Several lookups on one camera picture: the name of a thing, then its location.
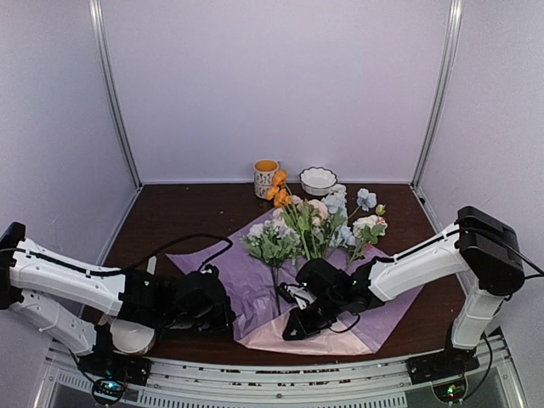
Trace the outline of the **orange fake flower stem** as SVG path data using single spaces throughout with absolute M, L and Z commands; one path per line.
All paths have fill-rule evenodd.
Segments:
M 300 237 L 303 245 L 303 255 L 307 260 L 312 258 L 308 238 L 313 231 L 316 210 L 302 199 L 296 201 L 286 183 L 287 172 L 280 170 L 272 178 L 272 186 L 267 189 L 265 199 L 272 201 L 275 208 L 281 209 L 280 216 L 286 225 L 293 229 Z

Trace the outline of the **purple hydrangea fake flower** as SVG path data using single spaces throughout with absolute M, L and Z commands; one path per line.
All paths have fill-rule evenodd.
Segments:
M 288 226 L 283 218 L 273 218 L 254 224 L 241 237 L 247 253 L 269 267 L 275 293 L 275 304 L 281 313 L 279 270 L 285 261 L 296 262 L 301 255 L 300 234 Z

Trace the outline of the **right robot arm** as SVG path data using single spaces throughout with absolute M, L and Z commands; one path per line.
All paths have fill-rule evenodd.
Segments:
M 536 266 L 519 250 L 513 228 L 476 207 L 466 206 L 457 219 L 432 238 L 391 257 L 374 257 L 349 274 L 322 258 L 309 260 L 297 273 L 294 290 L 280 285 L 280 295 L 296 303 L 282 337 L 298 341 L 332 327 L 345 312 L 359 316 L 399 295 L 449 275 L 470 273 L 474 283 L 453 321 L 436 368 L 455 374 L 470 359 L 502 303 L 519 291 Z

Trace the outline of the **light blue fake flower stem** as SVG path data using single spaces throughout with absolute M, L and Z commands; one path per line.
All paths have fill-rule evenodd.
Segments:
M 374 214 L 379 204 L 375 192 L 367 188 L 359 188 L 354 207 L 349 210 L 348 192 L 344 184 L 335 184 L 331 192 L 320 201 L 327 205 L 329 213 L 333 216 L 334 232 L 328 249 L 345 251 L 347 251 L 349 240 L 352 239 L 353 222 L 358 218 Z

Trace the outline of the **pink fake flower stem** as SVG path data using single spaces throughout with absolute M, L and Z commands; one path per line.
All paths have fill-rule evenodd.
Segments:
M 320 200 L 303 200 L 293 195 L 291 209 L 296 231 L 301 238 L 303 255 L 308 260 L 325 258 L 334 232 L 333 216 L 327 205 Z

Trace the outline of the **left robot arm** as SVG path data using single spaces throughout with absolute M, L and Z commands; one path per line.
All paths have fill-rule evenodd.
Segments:
M 52 252 L 13 222 L 1 236 L 1 308 L 87 356 L 103 377 L 122 370 L 118 353 L 148 353 L 164 332 L 222 330 L 235 320 L 218 268 L 204 263 L 163 277 L 137 263 L 106 268 Z

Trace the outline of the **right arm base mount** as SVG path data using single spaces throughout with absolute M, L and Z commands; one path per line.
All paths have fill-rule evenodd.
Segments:
M 466 374 L 480 367 L 476 357 L 446 357 L 444 353 L 409 358 L 407 371 L 413 385 L 430 383 L 434 397 L 446 404 L 460 402 L 468 392 Z

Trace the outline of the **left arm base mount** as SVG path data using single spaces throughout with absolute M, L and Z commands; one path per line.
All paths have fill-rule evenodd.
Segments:
M 120 402 L 129 385 L 145 386 L 152 366 L 146 358 L 117 353 L 110 357 L 89 354 L 72 358 L 77 369 L 91 382 L 91 396 L 104 406 Z

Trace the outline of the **patterned mug with orange inside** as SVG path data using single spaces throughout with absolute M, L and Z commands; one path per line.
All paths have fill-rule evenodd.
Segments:
M 260 160 L 254 163 L 253 186 L 257 198 L 263 200 L 266 198 L 266 192 L 272 186 L 273 178 L 279 169 L 279 162 L 270 159 Z

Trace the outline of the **pink purple wrapping paper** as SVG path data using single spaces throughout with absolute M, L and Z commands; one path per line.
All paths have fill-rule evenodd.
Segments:
M 269 267 L 250 257 L 241 244 L 241 237 L 252 225 L 271 218 L 272 212 L 268 211 L 237 230 L 229 237 L 234 245 L 212 261 L 219 269 L 219 279 L 230 296 L 231 308 L 236 315 L 232 326 L 234 340 L 248 349 L 284 354 L 355 356 L 376 353 L 422 288 L 413 288 L 382 307 L 362 313 L 360 320 L 344 313 L 331 330 L 304 340 L 285 341 L 282 332 L 292 306 L 281 301 L 282 313 L 278 313 Z

